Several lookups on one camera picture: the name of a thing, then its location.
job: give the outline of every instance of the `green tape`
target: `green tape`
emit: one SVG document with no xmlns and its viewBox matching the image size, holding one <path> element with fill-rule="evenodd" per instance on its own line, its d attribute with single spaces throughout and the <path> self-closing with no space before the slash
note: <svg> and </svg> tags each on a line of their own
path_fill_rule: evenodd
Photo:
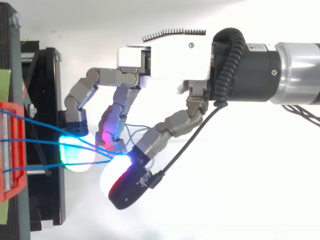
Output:
<svg viewBox="0 0 320 240">
<path fill-rule="evenodd" d="M 10 90 L 11 70 L 0 69 L 0 101 L 8 102 Z M 0 225 L 6 225 L 8 221 L 9 201 L 0 202 Z"/>
<path fill-rule="evenodd" d="M 8 221 L 9 201 L 0 202 L 0 225 L 6 225 Z"/>
<path fill-rule="evenodd" d="M 11 70 L 0 69 L 0 101 L 8 102 Z"/>
</svg>

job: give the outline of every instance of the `blue light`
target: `blue light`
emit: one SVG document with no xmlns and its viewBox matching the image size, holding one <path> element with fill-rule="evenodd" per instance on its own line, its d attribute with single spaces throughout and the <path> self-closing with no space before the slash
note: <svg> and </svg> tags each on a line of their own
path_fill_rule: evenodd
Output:
<svg viewBox="0 0 320 240">
<path fill-rule="evenodd" d="M 89 133 L 86 136 L 80 137 L 80 139 L 85 140 L 91 144 L 95 144 L 95 137 L 91 133 Z M 72 136 L 65 136 L 65 135 L 62 135 L 59 137 L 59 143 L 88 147 L 87 144 L 83 143 L 79 139 Z M 77 163 L 88 163 L 88 162 L 93 163 L 95 161 L 96 153 L 93 151 L 88 151 L 85 149 L 64 146 L 64 145 L 59 145 L 59 149 L 60 149 L 60 158 L 64 164 L 77 164 Z M 90 168 L 90 166 L 91 164 L 73 165 L 73 166 L 69 165 L 69 166 L 66 166 L 66 168 L 74 172 L 85 172 Z"/>
</svg>

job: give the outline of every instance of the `blue wire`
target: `blue wire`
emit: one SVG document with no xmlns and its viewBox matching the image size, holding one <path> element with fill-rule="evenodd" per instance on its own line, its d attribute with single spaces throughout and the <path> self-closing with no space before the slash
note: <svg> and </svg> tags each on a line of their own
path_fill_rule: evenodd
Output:
<svg viewBox="0 0 320 240">
<path fill-rule="evenodd" d="M 130 127 L 141 127 L 141 128 L 146 128 L 146 129 L 150 129 L 151 127 L 146 126 L 146 125 L 134 125 L 134 124 L 126 124 Z"/>
<path fill-rule="evenodd" d="M 105 160 L 105 161 L 94 161 L 94 162 L 80 162 L 80 163 L 56 163 L 56 164 L 49 164 L 44 166 L 25 166 L 25 167 L 16 167 L 16 168 L 10 168 L 7 170 L 2 171 L 2 173 L 9 173 L 13 171 L 21 171 L 21 170 L 28 170 L 28 169 L 53 169 L 53 168 L 59 168 L 59 167 L 65 167 L 65 166 L 77 166 L 77 165 L 97 165 L 97 164 L 107 164 L 111 160 Z"/>
<path fill-rule="evenodd" d="M 26 143 L 36 143 L 36 144 L 63 145 L 63 146 L 72 147 L 72 148 L 89 150 L 89 151 L 95 152 L 97 154 L 101 154 L 102 156 L 105 156 L 109 159 L 112 159 L 111 156 L 109 156 L 103 152 L 100 152 L 98 150 L 92 149 L 90 147 L 67 144 L 67 143 L 59 143 L 57 141 L 43 141 L 43 140 L 36 140 L 36 139 L 13 138 L 13 139 L 1 139 L 0 142 L 26 142 Z"/>
<path fill-rule="evenodd" d="M 125 146 L 127 146 L 130 141 L 131 141 L 133 144 L 135 144 L 135 143 L 132 141 L 132 137 L 133 137 L 136 133 L 138 133 L 138 132 L 140 132 L 140 131 L 148 130 L 148 129 L 149 129 L 149 128 L 141 128 L 141 129 L 138 129 L 138 130 L 134 131 L 132 134 L 130 134 L 130 132 L 128 131 L 130 138 L 129 138 L 129 140 L 126 142 Z"/>
<path fill-rule="evenodd" d="M 129 140 L 128 140 L 128 143 L 131 141 L 132 144 L 135 145 L 134 141 L 132 140 L 132 135 L 130 133 L 128 125 L 126 124 L 125 127 L 126 127 L 126 130 L 128 131 L 129 137 L 130 137 Z"/>
<path fill-rule="evenodd" d="M 131 127 L 142 127 L 142 129 L 136 130 L 136 131 L 134 131 L 134 132 L 131 134 L 128 126 L 131 126 Z M 150 128 L 151 128 L 151 127 L 146 126 L 146 125 L 134 125 L 134 124 L 128 124 L 128 123 L 125 124 L 125 127 L 126 127 L 126 129 L 127 129 L 127 131 L 128 131 L 129 137 L 130 137 L 129 140 L 126 142 L 125 146 L 127 146 L 130 141 L 133 143 L 133 145 L 136 145 L 136 144 L 134 143 L 134 141 L 132 140 L 132 137 L 133 137 L 137 132 L 140 132 L 140 131 L 142 131 L 142 130 L 147 130 L 147 129 L 150 129 Z"/>
<path fill-rule="evenodd" d="M 0 113 L 10 115 L 10 116 L 15 117 L 17 119 L 22 119 L 22 120 L 24 120 L 26 122 L 29 122 L 29 123 L 32 123 L 32 124 L 36 124 L 36 125 L 40 125 L 40 126 L 49 128 L 49 129 L 56 130 L 56 131 L 58 131 L 60 133 L 63 133 L 65 135 L 69 135 L 71 137 L 74 137 L 74 138 L 80 140 L 81 142 L 83 142 L 83 143 L 85 143 L 85 144 L 87 144 L 87 145 L 89 145 L 91 147 L 94 147 L 94 148 L 96 148 L 96 149 L 98 149 L 100 151 L 103 151 L 103 152 L 106 152 L 106 153 L 109 153 L 109 154 L 113 154 L 113 155 L 126 155 L 126 153 L 119 153 L 119 152 L 113 152 L 113 151 L 105 150 L 105 149 L 103 149 L 103 148 L 101 148 L 99 146 L 91 144 L 90 142 L 82 140 L 80 137 L 78 137 L 78 136 L 76 136 L 76 135 L 74 135 L 74 134 L 72 134 L 70 132 L 67 132 L 67 131 L 65 131 L 63 129 L 60 129 L 60 128 L 56 127 L 56 126 L 52 126 L 52 125 L 49 125 L 49 124 L 46 124 L 46 123 L 43 123 L 43 122 L 39 122 L 39 121 L 35 121 L 35 120 L 29 119 L 29 118 L 26 118 L 26 117 L 23 117 L 23 116 L 19 116 L 19 115 L 16 115 L 16 114 L 12 113 L 12 112 L 5 111 L 5 110 L 2 110 L 2 109 L 0 109 Z"/>
</svg>

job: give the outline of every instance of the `white backdrop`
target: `white backdrop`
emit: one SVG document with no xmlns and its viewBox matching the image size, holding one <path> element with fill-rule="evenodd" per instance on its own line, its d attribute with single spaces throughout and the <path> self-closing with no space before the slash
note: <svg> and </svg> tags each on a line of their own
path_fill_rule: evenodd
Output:
<svg viewBox="0 0 320 240">
<path fill-rule="evenodd" d="M 313 0 L 10 0 L 22 40 L 62 53 L 62 99 L 91 67 L 114 68 L 117 49 L 166 28 L 239 28 L 248 43 L 320 43 Z M 101 88 L 86 105 L 90 131 L 112 103 Z M 185 108 L 168 82 L 140 92 L 128 123 L 153 126 Z M 317 115 L 320 108 L 307 107 Z M 154 190 L 117 210 L 104 197 L 104 166 L 65 171 L 67 218 L 32 240 L 292 240 L 320 238 L 319 129 L 271 103 L 230 103 Z M 190 135 L 169 142 L 167 162 Z"/>
</svg>

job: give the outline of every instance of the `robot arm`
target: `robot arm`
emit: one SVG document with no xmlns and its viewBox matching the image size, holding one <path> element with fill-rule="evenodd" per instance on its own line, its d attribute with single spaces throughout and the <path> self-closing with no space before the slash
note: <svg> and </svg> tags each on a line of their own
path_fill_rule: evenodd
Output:
<svg viewBox="0 0 320 240">
<path fill-rule="evenodd" d="M 82 107 L 97 86 L 117 86 L 114 103 L 102 116 L 96 138 L 98 142 L 103 140 L 108 150 L 114 147 L 126 152 L 120 134 L 144 76 L 180 80 L 183 83 L 179 91 L 189 91 L 186 110 L 149 129 L 128 153 L 132 165 L 109 192 L 118 209 L 127 208 L 160 182 L 164 173 L 152 175 L 145 166 L 166 147 L 170 138 L 202 127 L 209 101 L 215 101 L 218 110 L 227 106 L 227 101 L 270 100 L 280 105 L 320 102 L 320 45 L 246 44 L 240 31 L 234 28 L 220 31 L 213 42 L 205 35 L 203 30 L 175 29 L 146 36 L 144 43 L 119 50 L 118 69 L 89 70 L 87 78 L 82 78 L 67 96 L 66 127 L 81 132 L 84 122 L 86 125 Z"/>
</svg>

